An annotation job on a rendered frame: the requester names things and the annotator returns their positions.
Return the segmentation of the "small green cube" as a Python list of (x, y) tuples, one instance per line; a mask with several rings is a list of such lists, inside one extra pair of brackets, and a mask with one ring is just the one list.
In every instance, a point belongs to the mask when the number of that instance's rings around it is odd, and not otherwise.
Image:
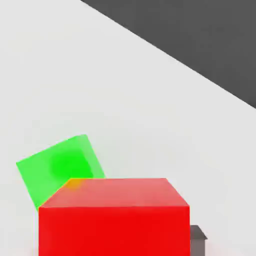
[(103, 179), (105, 173), (86, 134), (76, 135), (16, 163), (38, 209), (69, 179)]

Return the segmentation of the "small red cube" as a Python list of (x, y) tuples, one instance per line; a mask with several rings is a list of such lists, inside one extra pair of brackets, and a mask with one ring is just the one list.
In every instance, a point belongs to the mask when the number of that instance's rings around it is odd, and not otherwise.
[(38, 256), (190, 256), (190, 207), (165, 178), (71, 179), (38, 209)]

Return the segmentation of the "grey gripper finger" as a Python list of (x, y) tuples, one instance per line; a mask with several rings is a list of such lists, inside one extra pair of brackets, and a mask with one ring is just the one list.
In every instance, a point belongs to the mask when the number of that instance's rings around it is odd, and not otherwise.
[(208, 238), (198, 225), (190, 226), (190, 256), (205, 256), (205, 242)]

